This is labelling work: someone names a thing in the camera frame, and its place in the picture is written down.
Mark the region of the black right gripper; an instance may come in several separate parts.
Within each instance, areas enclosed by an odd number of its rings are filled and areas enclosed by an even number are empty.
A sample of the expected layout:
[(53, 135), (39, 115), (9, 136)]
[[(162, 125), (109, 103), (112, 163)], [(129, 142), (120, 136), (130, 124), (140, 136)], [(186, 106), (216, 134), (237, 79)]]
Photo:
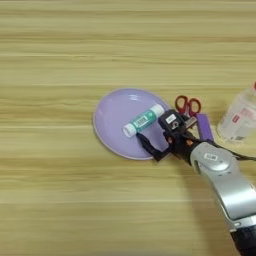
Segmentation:
[(163, 136), (168, 143), (168, 147), (160, 151), (151, 144), (146, 136), (137, 133), (136, 137), (141, 146), (156, 161), (160, 161), (168, 154), (172, 154), (190, 164), (191, 153), (199, 145), (199, 142), (188, 129), (196, 123), (196, 119), (177, 116), (175, 120), (168, 123), (164, 117), (160, 117), (158, 123), (163, 129)]

